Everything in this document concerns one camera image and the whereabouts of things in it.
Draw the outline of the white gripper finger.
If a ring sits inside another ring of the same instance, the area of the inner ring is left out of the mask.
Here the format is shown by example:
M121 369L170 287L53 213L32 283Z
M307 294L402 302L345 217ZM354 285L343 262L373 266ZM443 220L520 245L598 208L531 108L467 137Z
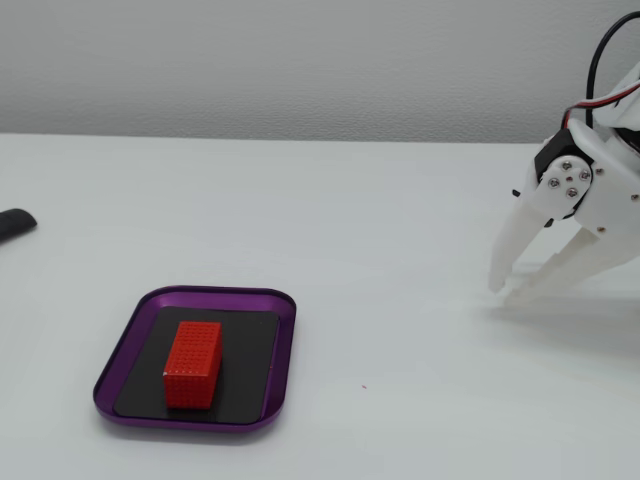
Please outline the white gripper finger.
M524 305L561 293L599 273L639 256L639 232L595 235L581 228L559 252L505 299L506 305Z
M542 175L530 165L525 184L494 242L488 287L497 293L505 285L514 262L551 221L564 219L589 190L592 173L588 163L564 155L551 162Z

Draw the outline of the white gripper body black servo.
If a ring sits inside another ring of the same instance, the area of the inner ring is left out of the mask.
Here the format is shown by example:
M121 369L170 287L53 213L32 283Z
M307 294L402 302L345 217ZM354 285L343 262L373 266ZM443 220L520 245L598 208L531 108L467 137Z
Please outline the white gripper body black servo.
M534 157L533 205L545 220L574 218L599 237L639 239L639 131L604 141L573 119Z

